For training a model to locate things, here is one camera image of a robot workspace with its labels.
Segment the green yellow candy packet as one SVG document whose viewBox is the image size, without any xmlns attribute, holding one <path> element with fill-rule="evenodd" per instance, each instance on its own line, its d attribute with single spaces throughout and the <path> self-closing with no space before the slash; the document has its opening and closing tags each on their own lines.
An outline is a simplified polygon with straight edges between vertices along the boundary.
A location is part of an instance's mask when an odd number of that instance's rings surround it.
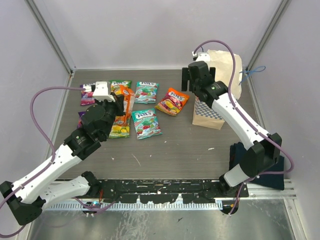
<svg viewBox="0 0 320 240">
<path fill-rule="evenodd" d="M 110 91 L 116 95 L 123 94 L 123 88 L 131 88 L 131 80 L 111 80 L 110 81 Z"/>
</svg>

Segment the checkered paper bag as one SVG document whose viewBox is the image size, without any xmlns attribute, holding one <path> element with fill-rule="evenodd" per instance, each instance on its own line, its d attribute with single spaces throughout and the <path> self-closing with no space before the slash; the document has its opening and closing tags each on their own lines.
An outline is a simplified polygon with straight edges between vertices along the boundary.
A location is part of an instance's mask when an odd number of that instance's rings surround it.
<svg viewBox="0 0 320 240">
<path fill-rule="evenodd" d="M 208 62 L 205 61 L 194 61 L 188 65 L 188 69 L 202 72 L 202 74 L 209 72 Z M 267 132 L 244 111 L 231 90 L 222 81 L 212 79 L 212 84 L 193 93 L 207 107 L 217 112 L 235 132 L 245 134 L 252 132 L 253 135 Z"/>
</svg>

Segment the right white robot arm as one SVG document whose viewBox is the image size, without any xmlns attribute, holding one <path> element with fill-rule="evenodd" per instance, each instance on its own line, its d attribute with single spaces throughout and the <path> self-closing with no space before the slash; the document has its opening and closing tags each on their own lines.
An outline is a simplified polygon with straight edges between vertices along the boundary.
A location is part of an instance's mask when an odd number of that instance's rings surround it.
<svg viewBox="0 0 320 240">
<path fill-rule="evenodd" d="M 278 163 L 282 138 L 278 133 L 270 134 L 244 112 L 229 88 L 222 81 L 215 81 L 215 71 L 204 61 L 189 64 L 182 68 L 181 89 L 194 93 L 217 112 L 238 135 L 246 150 L 239 163 L 219 177 L 220 193 L 231 197 L 239 184 Z"/>
</svg>

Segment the purple candy snack packet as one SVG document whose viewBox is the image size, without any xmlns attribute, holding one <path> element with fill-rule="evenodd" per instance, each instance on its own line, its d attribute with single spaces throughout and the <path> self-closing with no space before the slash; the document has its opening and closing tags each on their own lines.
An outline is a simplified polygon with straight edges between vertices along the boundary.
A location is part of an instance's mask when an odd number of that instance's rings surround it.
<svg viewBox="0 0 320 240">
<path fill-rule="evenodd" d="M 93 93 L 96 87 L 95 83 L 87 83 L 80 85 L 84 90 L 81 91 L 81 106 L 93 105 L 95 103 L 95 99 L 93 97 Z"/>
</svg>

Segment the teal mint candy packet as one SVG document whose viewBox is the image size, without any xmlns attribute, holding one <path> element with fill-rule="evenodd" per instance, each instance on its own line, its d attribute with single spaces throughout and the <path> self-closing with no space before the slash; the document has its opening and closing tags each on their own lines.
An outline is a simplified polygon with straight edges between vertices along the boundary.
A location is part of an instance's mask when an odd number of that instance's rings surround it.
<svg viewBox="0 0 320 240">
<path fill-rule="evenodd" d="M 137 104 L 154 104 L 158 88 L 159 84 L 156 82 L 137 82 L 134 102 Z"/>
</svg>

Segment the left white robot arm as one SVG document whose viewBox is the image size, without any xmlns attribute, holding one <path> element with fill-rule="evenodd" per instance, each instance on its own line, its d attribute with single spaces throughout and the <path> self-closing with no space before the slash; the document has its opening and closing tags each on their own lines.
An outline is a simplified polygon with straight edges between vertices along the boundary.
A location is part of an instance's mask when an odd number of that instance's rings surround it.
<svg viewBox="0 0 320 240">
<path fill-rule="evenodd" d="M 81 117 L 81 127 L 64 140 L 51 158 L 25 177 L 0 185 L 0 192 L 20 226 L 31 223 L 43 210 L 60 201 L 99 195 L 101 183 L 90 171 L 62 184 L 51 184 L 108 139 L 116 117 L 124 115 L 124 98 L 122 94 L 111 93 L 103 102 L 90 106 Z"/>
</svg>

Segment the orange fruit candy packet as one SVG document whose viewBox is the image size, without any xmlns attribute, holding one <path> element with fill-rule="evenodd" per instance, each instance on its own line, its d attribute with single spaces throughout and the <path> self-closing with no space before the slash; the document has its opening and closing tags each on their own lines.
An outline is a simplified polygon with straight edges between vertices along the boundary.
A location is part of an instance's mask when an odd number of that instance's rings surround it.
<svg viewBox="0 0 320 240">
<path fill-rule="evenodd" d="M 170 87 L 162 100 L 154 107 L 163 113 L 176 116 L 186 105 L 190 96 Z"/>
</svg>

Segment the green lime candy packet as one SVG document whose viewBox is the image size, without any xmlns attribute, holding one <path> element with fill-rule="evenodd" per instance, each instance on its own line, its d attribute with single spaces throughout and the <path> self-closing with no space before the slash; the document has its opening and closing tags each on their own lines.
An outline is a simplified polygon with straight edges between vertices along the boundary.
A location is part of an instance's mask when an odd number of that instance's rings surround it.
<svg viewBox="0 0 320 240">
<path fill-rule="evenodd" d="M 131 115 L 117 116 L 112 125 L 109 134 L 110 139 L 129 138 L 130 137 Z"/>
</svg>

